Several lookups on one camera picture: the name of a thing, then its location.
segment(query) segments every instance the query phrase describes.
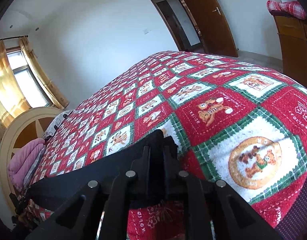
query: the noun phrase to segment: curved headboard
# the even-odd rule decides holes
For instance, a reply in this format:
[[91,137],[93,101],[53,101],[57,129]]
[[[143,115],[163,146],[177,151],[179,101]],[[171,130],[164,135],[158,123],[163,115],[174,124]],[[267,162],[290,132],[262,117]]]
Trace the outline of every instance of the curved headboard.
[[10,210],[15,213],[15,207],[9,194],[18,195],[7,173],[7,166],[17,150],[29,141],[41,138],[52,120],[63,110],[53,107],[37,107],[30,109],[13,120],[3,135],[0,144],[0,182],[3,194]]

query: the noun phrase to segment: bedspread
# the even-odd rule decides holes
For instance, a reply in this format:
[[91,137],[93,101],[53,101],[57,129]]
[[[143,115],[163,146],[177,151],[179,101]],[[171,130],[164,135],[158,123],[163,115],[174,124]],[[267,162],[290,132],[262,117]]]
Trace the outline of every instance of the bedspread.
[[[155,129],[173,137],[183,169],[225,180],[273,227],[307,177],[306,88],[258,65],[166,51],[82,102],[49,140],[31,183],[114,154]],[[130,210],[128,235],[171,238],[183,232],[182,215],[178,202]]]

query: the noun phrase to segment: black fabric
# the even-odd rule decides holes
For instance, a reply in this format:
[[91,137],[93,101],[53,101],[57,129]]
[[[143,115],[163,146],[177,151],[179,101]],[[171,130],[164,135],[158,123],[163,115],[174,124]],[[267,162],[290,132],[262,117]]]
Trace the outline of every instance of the black fabric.
[[117,153],[104,157],[79,170],[51,178],[44,178],[30,186],[26,196],[31,198],[42,208],[55,211],[68,198],[73,196],[81,187],[90,180],[97,180],[102,184],[110,181],[120,172],[130,169],[132,161],[139,159],[143,154],[144,146],[151,148],[151,194],[156,195],[164,190],[164,184],[160,182],[164,178],[163,147],[170,146],[172,157],[177,158],[177,145],[172,137],[164,138],[161,130],[155,130],[134,145]]

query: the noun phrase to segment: red plaid cloth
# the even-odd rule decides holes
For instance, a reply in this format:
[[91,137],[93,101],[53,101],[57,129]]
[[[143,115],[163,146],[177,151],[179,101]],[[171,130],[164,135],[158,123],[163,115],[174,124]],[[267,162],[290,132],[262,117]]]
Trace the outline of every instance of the red plaid cloth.
[[293,16],[295,16],[298,19],[306,19],[307,13],[301,6],[301,4],[298,1],[292,1],[292,2],[275,2],[272,0],[269,0],[267,2],[267,9],[269,12],[271,11],[278,11],[278,12],[286,12]]

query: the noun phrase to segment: curtain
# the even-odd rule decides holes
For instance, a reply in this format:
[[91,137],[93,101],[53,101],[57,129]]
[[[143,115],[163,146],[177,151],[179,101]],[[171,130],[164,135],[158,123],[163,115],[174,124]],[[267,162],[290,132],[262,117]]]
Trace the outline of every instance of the curtain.
[[3,41],[0,41],[0,141],[10,123],[31,107],[10,67]]
[[28,38],[25,36],[20,38],[19,45],[24,54],[24,57],[28,62],[29,67],[31,68],[31,71],[52,103],[59,109],[66,108],[69,105],[68,100],[59,91],[55,84],[47,77],[46,73],[39,65],[37,57],[29,45]]

